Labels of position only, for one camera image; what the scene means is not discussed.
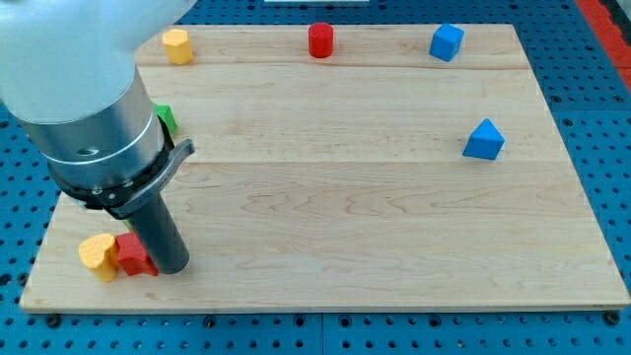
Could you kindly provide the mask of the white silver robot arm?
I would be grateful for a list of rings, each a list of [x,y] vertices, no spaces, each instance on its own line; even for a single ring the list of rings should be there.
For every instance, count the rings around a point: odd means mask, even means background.
[[[134,59],[191,0],[4,1],[1,101],[68,195],[125,219],[192,153],[170,147]]]

